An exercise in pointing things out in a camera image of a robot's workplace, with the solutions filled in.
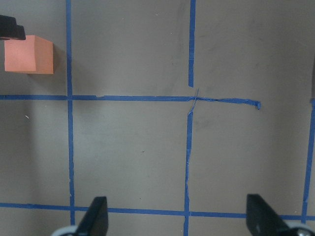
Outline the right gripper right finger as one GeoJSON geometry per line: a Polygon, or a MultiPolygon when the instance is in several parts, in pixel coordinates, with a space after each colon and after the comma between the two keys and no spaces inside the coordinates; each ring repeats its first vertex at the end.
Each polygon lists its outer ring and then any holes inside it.
{"type": "Polygon", "coordinates": [[[248,194],[246,226],[252,236],[296,236],[259,194],[248,194]]]}

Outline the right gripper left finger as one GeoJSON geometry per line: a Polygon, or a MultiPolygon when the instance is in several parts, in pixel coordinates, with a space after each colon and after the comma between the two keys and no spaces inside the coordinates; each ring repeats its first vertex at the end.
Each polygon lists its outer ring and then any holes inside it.
{"type": "Polygon", "coordinates": [[[95,197],[78,225],[76,236],[105,236],[109,227],[106,197],[95,197]]]}

